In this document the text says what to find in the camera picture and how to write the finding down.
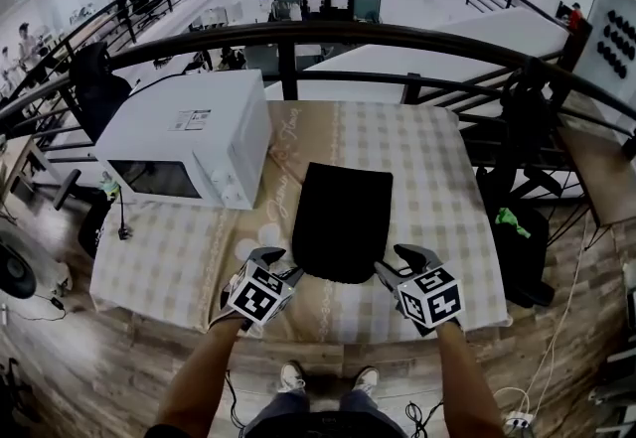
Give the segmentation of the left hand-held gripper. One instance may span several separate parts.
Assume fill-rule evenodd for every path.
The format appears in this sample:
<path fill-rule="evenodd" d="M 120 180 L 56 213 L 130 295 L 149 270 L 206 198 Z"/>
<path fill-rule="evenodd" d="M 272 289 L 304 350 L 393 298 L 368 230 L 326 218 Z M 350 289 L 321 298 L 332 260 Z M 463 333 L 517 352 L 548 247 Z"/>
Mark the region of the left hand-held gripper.
<path fill-rule="evenodd" d="M 289 303 L 304 275 L 300 267 L 270 271 L 270 266 L 285 253 L 284 248 L 275 246 L 253 249 L 240 271 L 222 290 L 220 313 L 211 325 L 242 318 L 241 328 L 247 331 L 252 325 L 264 326 L 275 318 Z"/>

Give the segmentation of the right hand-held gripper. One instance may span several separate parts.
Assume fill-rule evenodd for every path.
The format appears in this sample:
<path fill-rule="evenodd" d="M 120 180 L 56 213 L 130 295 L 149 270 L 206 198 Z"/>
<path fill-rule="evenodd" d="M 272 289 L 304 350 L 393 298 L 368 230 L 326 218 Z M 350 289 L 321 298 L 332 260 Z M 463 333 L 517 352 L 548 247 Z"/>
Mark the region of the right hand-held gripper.
<path fill-rule="evenodd" d="M 374 269 L 383 285 L 398 297 L 402 314 L 409 319 L 419 334 L 426 337 L 446 322 L 457 323 L 463 312 L 463 289 L 444 266 L 437 254 L 427 248 L 398 243 L 396 255 L 417 274 L 404 282 L 404 278 L 384 261 L 376 261 Z"/>

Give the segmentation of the black cloth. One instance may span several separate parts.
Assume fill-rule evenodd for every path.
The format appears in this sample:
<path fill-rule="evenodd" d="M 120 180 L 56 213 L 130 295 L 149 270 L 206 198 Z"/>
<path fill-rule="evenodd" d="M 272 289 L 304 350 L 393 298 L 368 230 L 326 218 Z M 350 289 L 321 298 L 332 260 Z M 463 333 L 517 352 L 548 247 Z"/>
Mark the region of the black cloth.
<path fill-rule="evenodd" d="M 384 258 L 393 175 L 312 162 L 298 202 L 291 252 L 308 275 L 362 284 Z"/>

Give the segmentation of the person's right forearm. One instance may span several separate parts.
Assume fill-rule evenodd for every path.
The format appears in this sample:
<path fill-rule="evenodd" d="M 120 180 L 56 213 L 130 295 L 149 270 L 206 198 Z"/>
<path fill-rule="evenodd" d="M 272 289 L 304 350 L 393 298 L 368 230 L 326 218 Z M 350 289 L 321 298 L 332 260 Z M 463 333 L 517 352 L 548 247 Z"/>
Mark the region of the person's right forearm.
<path fill-rule="evenodd" d="M 435 331 L 449 438 L 505 438 L 499 407 L 463 331 L 451 321 Z"/>

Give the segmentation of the person's left forearm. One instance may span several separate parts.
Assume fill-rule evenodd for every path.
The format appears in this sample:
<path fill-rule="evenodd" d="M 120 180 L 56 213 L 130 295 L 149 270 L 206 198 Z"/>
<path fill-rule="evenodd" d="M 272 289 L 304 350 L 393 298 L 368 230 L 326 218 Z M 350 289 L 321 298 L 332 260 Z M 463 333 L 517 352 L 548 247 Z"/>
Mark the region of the person's left forearm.
<path fill-rule="evenodd" d="M 225 374 L 242 320 L 213 325 L 183 363 L 144 438 L 207 438 L 222 398 Z"/>

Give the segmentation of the beige checkered tablecloth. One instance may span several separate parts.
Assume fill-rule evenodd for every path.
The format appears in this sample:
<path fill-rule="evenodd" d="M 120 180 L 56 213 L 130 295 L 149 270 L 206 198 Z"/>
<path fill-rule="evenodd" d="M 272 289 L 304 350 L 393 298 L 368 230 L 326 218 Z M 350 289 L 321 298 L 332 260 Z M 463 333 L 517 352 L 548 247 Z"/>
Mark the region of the beige checkered tablecloth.
<path fill-rule="evenodd" d="M 431 106 L 273 101 L 273 139 L 255 205 L 230 211 L 126 199 L 104 222 L 90 279 L 115 307 L 205 331 L 253 249 L 288 248 L 310 163 L 393 175 L 389 244 L 433 250 L 463 287 L 463 328 L 508 317 L 485 208 L 454 113 Z"/>

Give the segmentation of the person's left shoe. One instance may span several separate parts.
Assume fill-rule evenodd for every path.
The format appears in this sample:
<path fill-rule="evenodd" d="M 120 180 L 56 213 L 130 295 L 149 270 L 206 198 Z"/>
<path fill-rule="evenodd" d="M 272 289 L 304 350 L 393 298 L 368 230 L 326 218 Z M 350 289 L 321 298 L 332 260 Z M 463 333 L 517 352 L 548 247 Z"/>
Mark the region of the person's left shoe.
<path fill-rule="evenodd" d="M 285 363 L 280 370 L 279 393 L 305 395 L 305 379 L 301 366 L 295 361 Z"/>

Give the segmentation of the person's shoe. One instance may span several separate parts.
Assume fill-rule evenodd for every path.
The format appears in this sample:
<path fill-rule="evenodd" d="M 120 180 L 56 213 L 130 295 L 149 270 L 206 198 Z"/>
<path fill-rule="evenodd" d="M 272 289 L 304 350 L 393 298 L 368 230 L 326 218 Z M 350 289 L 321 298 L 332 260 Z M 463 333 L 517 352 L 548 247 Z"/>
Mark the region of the person's shoe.
<path fill-rule="evenodd" d="M 360 391 L 367 396 L 372 396 L 379 383 L 379 379 L 379 371 L 373 366 L 367 366 L 358 373 L 352 390 Z"/>
<path fill-rule="evenodd" d="M 279 393 L 305 395 L 305 379 L 301 366 L 295 361 L 285 363 L 280 370 Z"/>

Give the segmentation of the green cloth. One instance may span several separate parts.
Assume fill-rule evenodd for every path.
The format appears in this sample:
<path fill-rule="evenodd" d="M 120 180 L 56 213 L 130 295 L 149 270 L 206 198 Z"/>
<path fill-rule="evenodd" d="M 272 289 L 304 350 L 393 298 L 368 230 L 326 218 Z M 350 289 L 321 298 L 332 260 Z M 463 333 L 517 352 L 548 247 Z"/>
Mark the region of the green cloth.
<path fill-rule="evenodd" d="M 529 231 L 519 224 L 518 218 L 509 208 L 499 208 L 495 216 L 495 224 L 506 224 L 512 227 L 516 234 L 524 238 L 530 238 L 532 236 Z"/>

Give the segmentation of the person's right shoe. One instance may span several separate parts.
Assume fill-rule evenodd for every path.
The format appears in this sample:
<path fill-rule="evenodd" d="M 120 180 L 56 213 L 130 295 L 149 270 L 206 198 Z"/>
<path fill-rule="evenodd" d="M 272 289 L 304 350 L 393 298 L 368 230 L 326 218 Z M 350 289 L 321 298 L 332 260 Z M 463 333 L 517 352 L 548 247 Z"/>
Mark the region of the person's right shoe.
<path fill-rule="evenodd" d="M 358 373 L 352 390 L 360 391 L 367 396 L 372 396 L 379 383 L 379 379 L 379 371 L 373 366 L 367 366 Z"/>

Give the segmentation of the person's legs in jeans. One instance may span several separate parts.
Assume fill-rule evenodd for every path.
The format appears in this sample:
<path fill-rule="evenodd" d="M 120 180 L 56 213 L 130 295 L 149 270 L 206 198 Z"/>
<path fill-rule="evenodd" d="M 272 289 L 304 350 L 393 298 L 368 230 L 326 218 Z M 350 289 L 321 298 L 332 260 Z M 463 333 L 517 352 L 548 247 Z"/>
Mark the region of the person's legs in jeans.
<path fill-rule="evenodd" d="M 346 392 L 339 401 L 339 408 L 331 410 L 335 412 L 358 412 L 372 415 L 380 419 L 387 426 L 390 426 L 395 434 L 399 434 L 400 438 L 407 438 L 404 431 L 383 412 L 379 411 L 378 406 L 373 402 L 370 396 L 360 392 L 350 390 Z M 269 404 L 267 404 L 256 417 L 247 424 L 245 429 L 251 430 L 257 423 L 265 418 L 281 416 L 289 413 L 310 412 L 309 398 L 305 395 L 296 395 L 292 393 L 278 393 Z"/>

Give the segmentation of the white microwave oven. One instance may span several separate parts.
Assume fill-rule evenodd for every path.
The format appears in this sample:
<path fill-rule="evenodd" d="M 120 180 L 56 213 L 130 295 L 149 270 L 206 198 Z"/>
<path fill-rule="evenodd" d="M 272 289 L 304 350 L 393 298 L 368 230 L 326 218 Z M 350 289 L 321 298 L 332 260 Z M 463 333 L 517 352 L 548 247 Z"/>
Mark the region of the white microwave oven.
<path fill-rule="evenodd" d="M 94 154 L 136 202 L 250 210 L 271 135 L 260 71 L 193 73 L 133 93 Z"/>

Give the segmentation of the person's black shirt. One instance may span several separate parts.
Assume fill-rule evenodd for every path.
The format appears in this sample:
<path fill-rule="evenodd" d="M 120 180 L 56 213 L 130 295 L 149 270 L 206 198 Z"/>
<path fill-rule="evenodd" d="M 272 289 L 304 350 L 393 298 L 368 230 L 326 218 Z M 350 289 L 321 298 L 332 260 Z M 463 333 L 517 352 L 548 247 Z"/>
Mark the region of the person's black shirt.
<path fill-rule="evenodd" d="M 208 438 L 213 416 L 181 410 L 162 414 L 143 438 Z M 269 417 L 240 438 L 400 438 L 380 419 L 364 413 L 303 412 Z"/>

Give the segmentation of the black mesh office chair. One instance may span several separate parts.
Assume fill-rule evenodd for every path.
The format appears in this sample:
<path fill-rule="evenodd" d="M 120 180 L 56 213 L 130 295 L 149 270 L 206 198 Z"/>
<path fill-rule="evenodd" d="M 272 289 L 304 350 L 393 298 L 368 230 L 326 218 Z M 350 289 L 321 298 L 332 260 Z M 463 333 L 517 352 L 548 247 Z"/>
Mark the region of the black mesh office chair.
<path fill-rule="evenodd" d="M 130 95 L 132 87 L 124 78 L 112 73 L 104 42 L 92 43 L 76 54 L 69 78 L 76 87 L 72 112 L 89 140 L 96 142 Z M 66 176 L 55 195 L 54 208 L 59 210 L 69 196 L 89 204 L 79 227 L 78 242 L 88 256 L 95 257 L 98 237 L 113 200 L 102 190 L 79 185 L 79 177 L 79 169 Z"/>
<path fill-rule="evenodd" d="M 551 132 L 551 111 L 543 87 L 544 62 L 530 58 L 507 79 L 501 97 L 503 131 L 494 168 L 480 167 L 476 179 L 492 229 L 505 297 L 523 307 L 547 307 L 555 290 L 543 281 L 549 239 L 549 221 L 523 202 L 543 188 L 560 196 L 559 182 L 534 164 L 541 143 Z M 524 238 L 506 224 L 495 224 L 499 208 L 509 208 L 532 236 Z"/>

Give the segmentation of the yellow-green item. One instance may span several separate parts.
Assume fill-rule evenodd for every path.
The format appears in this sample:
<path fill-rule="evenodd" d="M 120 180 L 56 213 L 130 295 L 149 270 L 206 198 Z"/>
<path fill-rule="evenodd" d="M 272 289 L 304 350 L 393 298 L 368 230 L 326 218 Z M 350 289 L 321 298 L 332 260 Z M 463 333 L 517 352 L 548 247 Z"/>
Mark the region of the yellow-green item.
<path fill-rule="evenodd" d="M 122 198 L 120 185 L 106 171 L 103 171 L 101 174 L 99 188 L 106 194 L 106 198 L 110 203 Z"/>

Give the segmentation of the white power strip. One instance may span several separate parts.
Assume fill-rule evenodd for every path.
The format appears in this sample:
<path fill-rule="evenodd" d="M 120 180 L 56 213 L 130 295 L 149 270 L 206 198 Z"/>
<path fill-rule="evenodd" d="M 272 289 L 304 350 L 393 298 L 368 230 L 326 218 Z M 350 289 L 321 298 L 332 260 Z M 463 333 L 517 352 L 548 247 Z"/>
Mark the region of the white power strip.
<path fill-rule="evenodd" d="M 504 427 L 513 431 L 526 431 L 532 427 L 535 415 L 522 411 L 510 411 L 504 418 Z"/>

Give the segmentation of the wooden side table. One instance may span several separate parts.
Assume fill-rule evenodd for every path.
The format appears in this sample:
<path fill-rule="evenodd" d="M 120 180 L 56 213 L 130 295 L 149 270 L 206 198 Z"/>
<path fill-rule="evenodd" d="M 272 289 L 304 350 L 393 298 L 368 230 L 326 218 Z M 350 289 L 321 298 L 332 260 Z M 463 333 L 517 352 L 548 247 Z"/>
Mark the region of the wooden side table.
<path fill-rule="evenodd" d="M 636 219 L 636 171 L 619 143 L 569 127 L 559 127 L 557 133 L 596 224 Z"/>

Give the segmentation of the black metal railing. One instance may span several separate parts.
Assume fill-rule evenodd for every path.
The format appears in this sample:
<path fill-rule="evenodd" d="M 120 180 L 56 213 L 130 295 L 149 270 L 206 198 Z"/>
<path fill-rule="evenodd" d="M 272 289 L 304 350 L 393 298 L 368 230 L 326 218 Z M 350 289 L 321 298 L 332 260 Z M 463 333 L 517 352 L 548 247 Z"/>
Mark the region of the black metal railing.
<path fill-rule="evenodd" d="M 329 42 L 341 36 L 347 43 L 378 45 L 435 52 L 496 65 L 496 71 L 465 81 L 408 74 L 300 71 L 295 63 L 295 48 L 300 44 Z M 303 80 L 360 81 L 392 83 L 403 87 L 408 105 L 421 105 L 438 98 L 442 107 L 455 113 L 463 123 L 462 138 L 471 163 L 476 167 L 492 167 L 501 150 L 503 131 L 502 90 L 511 74 L 533 58 L 474 39 L 436 31 L 418 30 L 394 25 L 364 25 L 354 22 L 275 22 L 174 36 L 127 49 L 110 60 L 111 70 L 129 68 L 157 59 L 174 58 L 204 50 L 227 46 L 274 44 L 280 51 L 278 70 L 265 75 L 267 81 L 278 81 L 282 96 L 288 101 L 299 98 L 298 84 Z M 541 143 L 534 164 L 542 170 L 573 170 L 560 143 L 557 129 L 565 127 L 563 116 L 577 118 L 605 129 L 618 131 L 608 123 L 564 106 L 567 93 L 579 92 L 636 121 L 636 109 L 609 95 L 585 79 L 553 65 L 555 54 L 536 58 L 544 62 L 546 83 L 543 96 L 551 111 L 551 132 Z"/>

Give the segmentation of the white stairwell panel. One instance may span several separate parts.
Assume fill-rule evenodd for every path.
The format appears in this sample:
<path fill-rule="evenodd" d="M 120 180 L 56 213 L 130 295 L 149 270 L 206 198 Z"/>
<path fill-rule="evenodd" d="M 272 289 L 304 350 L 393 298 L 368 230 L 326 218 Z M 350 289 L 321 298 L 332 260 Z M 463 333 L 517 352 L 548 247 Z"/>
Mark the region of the white stairwell panel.
<path fill-rule="evenodd" d="M 539 14 L 513 8 L 478 14 L 441 24 L 438 31 L 490 43 L 532 57 L 563 48 L 568 32 Z M 493 64 L 415 49 L 364 45 L 321 64 L 313 71 L 408 74 L 465 81 L 498 67 Z M 403 87 L 392 83 L 303 80 L 298 83 L 301 100 L 398 103 Z"/>

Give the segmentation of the black floor fan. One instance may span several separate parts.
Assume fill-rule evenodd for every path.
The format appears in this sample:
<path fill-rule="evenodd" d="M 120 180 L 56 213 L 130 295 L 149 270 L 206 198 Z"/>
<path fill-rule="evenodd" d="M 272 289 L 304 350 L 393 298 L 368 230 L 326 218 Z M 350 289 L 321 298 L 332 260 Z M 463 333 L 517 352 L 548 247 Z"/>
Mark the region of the black floor fan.
<path fill-rule="evenodd" d="M 0 218 L 0 290 L 18 299 L 64 297 L 73 289 L 69 267 L 38 241 Z"/>

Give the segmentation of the small wooden desk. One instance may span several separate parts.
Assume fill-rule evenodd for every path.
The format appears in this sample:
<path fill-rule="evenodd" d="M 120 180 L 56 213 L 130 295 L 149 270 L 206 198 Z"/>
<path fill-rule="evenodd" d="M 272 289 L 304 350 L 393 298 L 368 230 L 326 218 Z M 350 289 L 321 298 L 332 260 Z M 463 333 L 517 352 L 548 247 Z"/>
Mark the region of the small wooden desk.
<path fill-rule="evenodd" d="M 33 178 L 24 171 L 30 156 L 33 156 L 45 170 L 50 170 L 51 165 L 37 147 L 32 135 L 13 138 L 6 142 L 5 149 L 0 153 L 0 204 L 5 202 L 17 179 L 20 179 L 30 191 L 34 190 Z"/>

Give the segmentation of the distant black office chair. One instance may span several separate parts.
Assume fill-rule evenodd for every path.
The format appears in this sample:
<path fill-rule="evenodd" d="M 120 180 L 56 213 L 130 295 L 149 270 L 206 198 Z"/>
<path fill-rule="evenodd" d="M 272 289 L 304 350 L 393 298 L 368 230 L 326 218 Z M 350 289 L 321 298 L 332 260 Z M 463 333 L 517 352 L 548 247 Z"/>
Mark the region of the distant black office chair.
<path fill-rule="evenodd" d="M 163 0 L 117 0 L 116 18 L 122 24 L 137 19 L 137 28 L 143 29 L 161 17 L 158 9 L 162 5 Z"/>

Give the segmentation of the group of black wall-hung items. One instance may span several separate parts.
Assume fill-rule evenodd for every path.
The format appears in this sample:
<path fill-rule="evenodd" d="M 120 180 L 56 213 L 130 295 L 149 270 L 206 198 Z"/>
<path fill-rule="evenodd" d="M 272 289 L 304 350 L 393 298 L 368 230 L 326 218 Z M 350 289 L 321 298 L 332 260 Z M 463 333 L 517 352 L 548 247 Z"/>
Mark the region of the group of black wall-hung items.
<path fill-rule="evenodd" d="M 605 19 L 596 51 L 620 79 L 625 79 L 636 64 L 636 22 L 615 9 L 609 10 Z"/>

